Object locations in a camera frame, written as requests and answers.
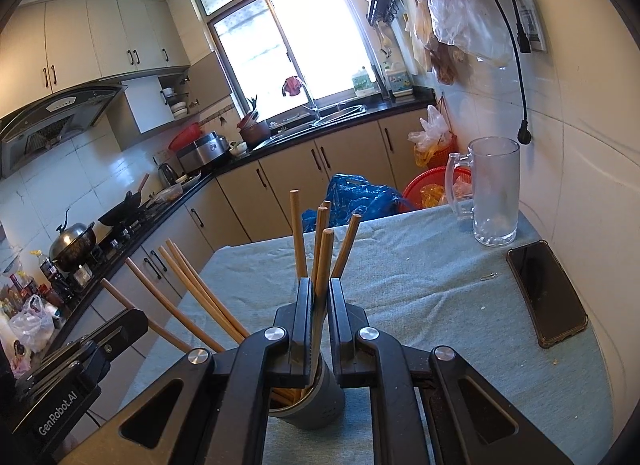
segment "kettle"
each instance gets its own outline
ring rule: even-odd
[[[163,163],[158,166],[158,176],[160,177],[160,183],[162,188],[168,189],[172,185],[175,185],[178,179],[177,172],[168,163]]]

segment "cabinet door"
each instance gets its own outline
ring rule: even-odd
[[[289,191],[300,190],[300,208],[317,209],[326,196],[329,184],[316,143],[300,145],[260,158],[260,166],[276,194],[282,210],[289,217]]]
[[[184,206],[214,251],[251,242],[217,180],[207,183]]]
[[[420,117],[425,115],[423,109],[417,109],[378,121],[399,192],[425,171],[415,164],[414,144],[407,138],[411,131],[422,130]]]
[[[231,88],[216,52],[199,60],[187,71],[189,108],[200,112],[231,94]]]
[[[252,241],[291,235],[289,222],[257,161],[223,174],[218,182]]]
[[[174,18],[169,11],[169,5],[163,0],[145,0],[146,12],[151,26],[156,32],[156,39],[164,55],[166,66],[188,66],[191,63],[184,51],[182,40],[175,27]]]
[[[18,8],[0,35],[0,116],[51,94],[44,3]]]
[[[86,0],[47,2],[45,32],[54,92],[100,78]]]
[[[86,0],[91,36],[103,77],[135,71],[117,0]]]
[[[131,256],[131,260],[169,301],[175,305],[180,304],[180,295],[178,295],[166,279],[162,278],[161,272],[156,271],[159,266],[157,261],[153,261],[152,266],[149,263],[150,258],[143,249],[137,249]],[[164,306],[145,288],[127,265],[123,265],[109,281],[120,290],[127,299],[135,304],[138,309],[141,309],[149,318],[152,318],[161,326],[164,326],[171,317]],[[105,289],[100,291],[92,302],[92,306],[105,320],[115,317],[124,310],[124,306]],[[158,334],[152,330],[148,330],[140,339],[133,343],[133,347],[146,357],[157,339]]]
[[[209,262],[213,255],[213,249],[207,243],[207,240],[200,233],[196,224],[191,220],[190,214],[185,207],[177,209],[149,238],[142,244],[145,252],[149,254],[154,264],[159,266],[162,276],[168,279],[178,293],[182,296],[186,293],[185,287],[182,285],[174,271],[166,263],[159,248],[166,247],[166,240],[171,239],[180,251],[184,254],[191,266],[196,271],[202,270],[204,265]]]
[[[171,109],[162,96],[158,77],[142,77],[123,82],[129,108],[140,133],[174,121]]]
[[[139,70],[166,65],[143,0],[118,0],[120,16]]]
[[[356,174],[373,185],[395,186],[378,122],[356,125],[316,140],[330,176]]]

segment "plastic bag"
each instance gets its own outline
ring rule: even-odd
[[[408,139],[415,143],[416,165],[425,167],[437,151],[451,143],[452,134],[444,116],[434,106],[427,107],[427,119],[421,118],[420,124],[423,130],[410,132]]]
[[[360,214],[362,221],[393,216],[398,213],[402,196],[396,189],[372,185],[362,176],[336,174],[329,182],[325,199],[331,201],[329,226],[341,226],[348,224],[354,213]],[[317,215],[313,209],[302,213],[305,232],[315,231]]]
[[[513,57],[509,33],[494,0],[428,0],[433,32],[444,44],[506,66]]]
[[[32,295],[22,310],[9,321],[20,343],[37,353],[44,349],[53,333],[53,319],[38,295]]]

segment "electrical outlet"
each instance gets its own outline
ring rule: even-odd
[[[529,38],[531,49],[546,53],[545,36],[542,33],[538,10],[533,0],[520,0],[520,19]]]

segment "power cord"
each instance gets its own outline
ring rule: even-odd
[[[531,133],[527,128],[527,99],[524,94],[524,82],[522,80],[522,67],[520,66],[520,54],[518,53],[518,46],[516,44],[516,39],[513,37],[513,31],[511,31],[511,26],[509,26],[509,21],[507,16],[504,14],[504,10],[500,4],[500,1],[494,0],[498,10],[500,10],[500,14],[502,15],[502,19],[504,20],[505,25],[507,25],[507,30],[509,30],[509,37],[511,37],[511,45],[513,45],[513,52],[516,55],[516,66],[518,67],[518,80],[520,81],[520,94],[522,95],[522,121],[520,122],[520,129],[518,130],[518,141],[522,145],[529,145],[531,143]]]

